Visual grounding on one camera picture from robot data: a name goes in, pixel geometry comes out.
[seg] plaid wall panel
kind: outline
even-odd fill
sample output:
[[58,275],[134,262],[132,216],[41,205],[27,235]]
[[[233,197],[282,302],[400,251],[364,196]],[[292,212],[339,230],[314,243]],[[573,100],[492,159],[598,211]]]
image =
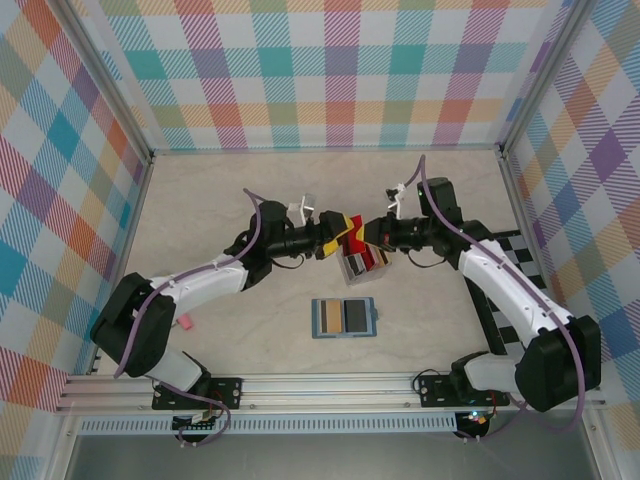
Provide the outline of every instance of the plaid wall panel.
[[86,361],[143,163],[45,1],[0,12],[0,479],[22,480]]
[[600,0],[512,152],[557,298],[600,322],[619,460],[640,468],[640,3]]
[[545,14],[568,10],[562,0],[74,4],[152,144],[175,150],[493,144],[555,38]]
[[540,50],[538,50],[538,54],[536,55],[535,60],[531,64],[531,67],[529,68],[529,72],[527,73],[527,76],[525,77],[524,82],[522,82],[520,90],[518,91],[518,96],[516,97],[515,101],[511,105],[511,108],[509,109],[507,120],[504,122],[504,125],[502,125],[502,129],[500,130],[500,134],[498,135],[498,142],[502,143],[505,140],[505,137],[507,136],[507,133],[509,132],[509,129],[511,128],[511,125],[513,124],[514,119],[517,117],[518,113],[520,112],[520,107],[522,106],[522,102],[524,101],[525,98],[527,98],[527,95],[529,95],[531,88],[535,84],[536,78],[538,77],[538,73],[540,73],[540,68],[542,67],[543,62],[546,60],[547,56],[551,52],[551,47],[557,40],[558,35],[562,31],[562,27],[564,26],[565,20],[567,19],[567,16],[569,15],[569,11],[571,10],[571,7],[575,3],[575,1],[576,0],[563,0],[560,10],[558,10],[556,17],[553,19],[551,28],[547,32],[547,35],[544,37],[544,42],[542,42],[542,46],[540,47]]

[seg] small box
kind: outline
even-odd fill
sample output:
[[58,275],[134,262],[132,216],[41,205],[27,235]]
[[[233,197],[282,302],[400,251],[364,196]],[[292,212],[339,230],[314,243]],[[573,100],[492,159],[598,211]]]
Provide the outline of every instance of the small box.
[[391,264],[385,252],[356,238],[356,232],[362,226],[360,215],[351,220],[355,228],[345,236],[337,254],[344,281],[349,286],[382,277]]

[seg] colorful plaid backdrop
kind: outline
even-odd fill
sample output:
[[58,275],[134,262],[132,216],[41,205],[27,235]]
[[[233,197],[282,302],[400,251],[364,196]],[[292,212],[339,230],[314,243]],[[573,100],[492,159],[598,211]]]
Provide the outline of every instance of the colorful plaid backdrop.
[[531,87],[533,87],[536,78],[538,77],[538,73],[540,72],[540,68],[544,64],[547,56],[551,52],[552,46],[555,43],[562,27],[564,26],[564,22],[567,19],[567,16],[571,10],[571,7],[575,3],[576,0],[563,0],[562,6],[560,10],[556,14],[556,17],[553,19],[553,23],[551,24],[551,28],[547,32],[547,35],[544,37],[544,42],[540,46],[540,50],[536,55],[535,60],[531,64],[529,68],[529,72],[527,72],[527,76],[525,77],[524,82],[520,86],[520,90],[518,91],[518,96],[515,101],[511,105],[511,109],[509,110],[509,114],[507,115],[507,119],[502,125],[502,129],[500,130],[500,134],[498,135],[497,141],[502,143],[513,124],[516,116],[520,112],[520,107],[522,106],[522,102],[524,102],[527,95],[531,91]]
[[0,0],[0,479],[51,447],[143,163],[44,0]]
[[619,460],[635,462],[637,475],[638,0],[600,0],[511,159],[556,295],[576,314],[600,322]]
[[171,149],[491,145],[569,3],[74,0]]

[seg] beige floor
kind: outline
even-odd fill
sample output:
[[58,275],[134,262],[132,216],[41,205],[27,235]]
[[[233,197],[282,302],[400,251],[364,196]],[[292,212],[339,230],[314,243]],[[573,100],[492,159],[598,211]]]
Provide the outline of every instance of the beige floor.
[[[416,152],[226,154],[160,157],[128,264],[143,276],[182,271],[229,246],[247,228],[252,206],[242,193],[284,204],[305,192],[317,211],[371,219],[385,214],[385,188],[406,181]],[[491,230],[515,228],[491,151],[427,153],[429,176],[447,176],[466,219]],[[406,215],[419,215],[415,187]],[[437,258],[427,251],[416,259]],[[313,298],[372,296],[380,313],[376,338],[314,340]],[[448,265],[413,267],[402,254],[384,278],[348,288],[336,258],[275,271],[256,287],[192,312],[195,327],[172,330],[170,343],[217,373],[334,373],[448,369],[486,348],[462,276]],[[101,373],[113,370],[103,361]]]

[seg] black and white checkerboard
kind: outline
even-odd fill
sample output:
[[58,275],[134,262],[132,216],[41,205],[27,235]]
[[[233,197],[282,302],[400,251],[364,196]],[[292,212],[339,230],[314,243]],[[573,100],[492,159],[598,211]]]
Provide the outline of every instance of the black and white checkerboard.
[[[509,260],[511,260],[534,285],[547,295],[547,289],[542,275],[540,275],[520,231],[513,230],[496,233],[494,235],[507,254],[507,257],[509,257]],[[520,360],[524,354],[524,346],[505,315],[471,280],[467,280],[467,287],[469,288],[473,304],[476,307],[482,329],[487,337],[487,343],[489,344],[491,353],[496,355],[509,355],[514,360]]]

